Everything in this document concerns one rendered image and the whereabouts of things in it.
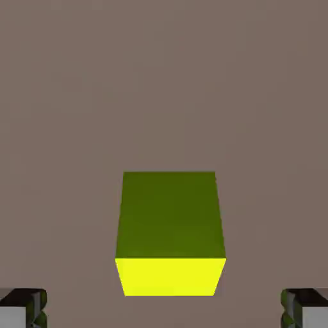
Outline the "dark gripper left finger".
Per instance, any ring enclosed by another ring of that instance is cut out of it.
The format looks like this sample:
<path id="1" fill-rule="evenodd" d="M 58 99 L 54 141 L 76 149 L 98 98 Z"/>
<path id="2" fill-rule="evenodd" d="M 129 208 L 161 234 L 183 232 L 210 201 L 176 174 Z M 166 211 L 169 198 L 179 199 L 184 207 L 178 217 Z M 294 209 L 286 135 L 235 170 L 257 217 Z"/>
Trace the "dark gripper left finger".
<path id="1" fill-rule="evenodd" d="M 47 328 L 43 288 L 0 288 L 0 328 Z"/>

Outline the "small yellow cube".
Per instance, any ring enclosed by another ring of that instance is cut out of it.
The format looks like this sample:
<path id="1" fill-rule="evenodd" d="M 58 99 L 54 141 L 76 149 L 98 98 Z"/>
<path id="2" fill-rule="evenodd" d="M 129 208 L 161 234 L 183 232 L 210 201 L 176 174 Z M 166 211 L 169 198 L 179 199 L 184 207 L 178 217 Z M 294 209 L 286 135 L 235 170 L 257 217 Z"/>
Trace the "small yellow cube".
<path id="1" fill-rule="evenodd" d="M 226 263 L 214 172 L 125 172 L 115 263 L 124 295 L 213 296 Z"/>

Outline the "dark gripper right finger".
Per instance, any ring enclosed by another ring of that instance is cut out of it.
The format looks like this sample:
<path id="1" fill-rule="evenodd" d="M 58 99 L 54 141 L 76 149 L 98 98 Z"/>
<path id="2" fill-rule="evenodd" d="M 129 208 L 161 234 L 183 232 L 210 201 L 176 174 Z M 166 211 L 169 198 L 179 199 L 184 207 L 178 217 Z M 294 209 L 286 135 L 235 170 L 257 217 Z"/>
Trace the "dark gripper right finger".
<path id="1" fill-rule="evenodd" d="M 281 305 L 281 328 L 328 328 L 328 288 L 286 288 Z"/>

